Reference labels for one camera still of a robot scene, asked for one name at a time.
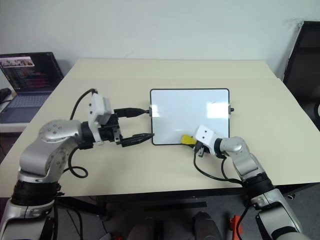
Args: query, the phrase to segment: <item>whiteboard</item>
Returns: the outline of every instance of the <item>whiteboard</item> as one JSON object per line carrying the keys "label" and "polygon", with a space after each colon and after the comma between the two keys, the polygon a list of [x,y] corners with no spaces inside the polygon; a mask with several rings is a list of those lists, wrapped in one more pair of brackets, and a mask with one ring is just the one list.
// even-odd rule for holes
{"label": "whiteboard", "polygon": [[180,144],[182,135],[193,136],[199,125],[229,137],[229,90],[152,89],[151,129],[154,145]]}

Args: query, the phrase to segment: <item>floor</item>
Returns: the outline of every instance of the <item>floor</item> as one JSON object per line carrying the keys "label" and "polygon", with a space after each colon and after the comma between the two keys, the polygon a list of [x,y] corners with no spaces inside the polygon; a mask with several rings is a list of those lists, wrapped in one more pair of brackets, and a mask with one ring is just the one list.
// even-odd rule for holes
{"label": "floor", "polygon": [[[14,143],[16,136],[9,138],[0,136],[0,144],[7,153]],[[95,196],[91,198],[84,196],[79,199],[95,203]],[[320,184],[295,192],[294,199],[287,199],[295,214],[300,220],[304,233],[311,239],[318,239],[320,235],[320,222],[317,220],[320,216]],[[0,212],[4,210],[7,199],[0,198]],[[103,223],[108,232],[124,239],[128,236],[130,230],[136,223],[145,218],[153,218],[156,221],[163,221],[165,240],[192,240],[192,217],[199,211],[205,211],[211,215],[220,229],[224,240],[232,239],[232,232],[229,230],[229,218],[233,215],[241,215],[244,210],[241,196],[225,195],[225,196],[209,196],[203,198],[190,198],[167,201],[139,201],[139,202],[122,202],[108,204],[107,208],[113,214],[109,221],[102,222],[101,219],[92,214],[82,213],[83,219],[83,235],[85,240],[99,240],[106,233]],[[182,208],[179,204],[198,203],[203,207]],[[175,204],[177,209],[159,210],[159,206],[172,206]],[[69,240],[79,239],[77,231],[72,223],[70,216],[65,209],[58,210],[59,229],[58,239]],[[75,224],[78,226],[78,218],[76,214],[70,210]],[[251,208],[242,222],[244,240],[260,240],[260,232],[258,230],[255,216],[257,211]]]}

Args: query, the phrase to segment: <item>robotic arm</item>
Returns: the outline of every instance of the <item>robotic arm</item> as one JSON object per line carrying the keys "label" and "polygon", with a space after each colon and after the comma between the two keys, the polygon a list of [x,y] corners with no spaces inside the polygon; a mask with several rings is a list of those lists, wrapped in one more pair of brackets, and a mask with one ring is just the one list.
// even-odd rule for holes
{"label": "robotic arm", "polygon": [[88,121],[54,120],[44,125],[20,157],[18,181],[0,223],[0,240],[51,239],[54,220],[48,214],[55,198],[63,194],[59,192],[58,181],[67,160],[71,169],[75,150],[92,148],[94,143],[109,141],[127,147],[150,139],[153,136],[150,133],[123,138],[118,123],[119,117],[135,117],[147,112],[122,108],[112,113],[109,100],[93,93]]}
{"label": "robotic arm", "polygon": [[204,145],[218,158],[230,156],[251,203],[259,210],[257,224],[263,237],[272,240],[308,240],[291,207],[273,186],[257,158],[240,137],[220,138],[215,131],[199,126],[194,138],[195,151]]}

